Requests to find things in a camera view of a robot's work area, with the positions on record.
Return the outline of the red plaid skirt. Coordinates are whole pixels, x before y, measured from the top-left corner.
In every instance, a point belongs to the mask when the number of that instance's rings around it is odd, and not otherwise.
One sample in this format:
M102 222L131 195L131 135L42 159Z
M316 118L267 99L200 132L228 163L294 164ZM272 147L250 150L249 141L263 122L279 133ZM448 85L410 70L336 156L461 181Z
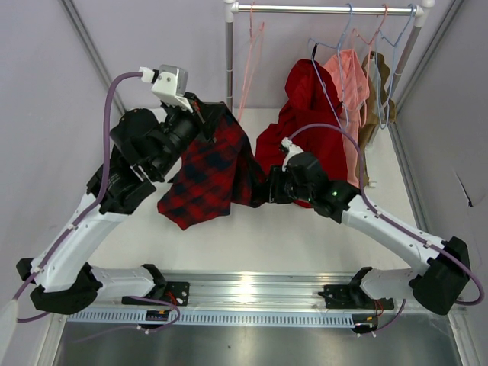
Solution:
M189 146L172 186L157 203L159 214L182 230L230 215L232 204L257 208L266 202L267 176L231 112L218 120L214 138Z

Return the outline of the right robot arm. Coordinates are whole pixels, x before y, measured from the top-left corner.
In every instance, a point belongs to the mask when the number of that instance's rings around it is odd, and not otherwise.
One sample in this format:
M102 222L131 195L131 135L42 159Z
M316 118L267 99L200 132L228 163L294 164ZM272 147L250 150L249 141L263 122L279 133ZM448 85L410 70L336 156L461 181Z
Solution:
M269 201L302 201L321 217L372 238L408 265L397 270L364 267L352 279L349 301L366 307L380 299L414 299L427 310L446 315L466 287L470 269L467 244L424 233L368 204L358 188L328 178L309 152L289 155L285 165L271 167Z

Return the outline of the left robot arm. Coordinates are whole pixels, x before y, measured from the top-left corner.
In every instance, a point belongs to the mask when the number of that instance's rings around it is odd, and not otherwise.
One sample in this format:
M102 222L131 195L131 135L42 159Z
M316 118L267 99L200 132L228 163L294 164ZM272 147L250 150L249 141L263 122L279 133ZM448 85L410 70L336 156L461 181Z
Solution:
M97 300L124 305L156 305L167 300L168 282L152 264L105 269L89 264L105 237L156 191L194 142L214 142L229 110L223 102L203 102L185 93L190 109L162 103L159 121L146 108L126 112L110 131L112 149L90 178L73 218L55 242L36 258L22 258L18 274L34 289L36 310L72 315Z

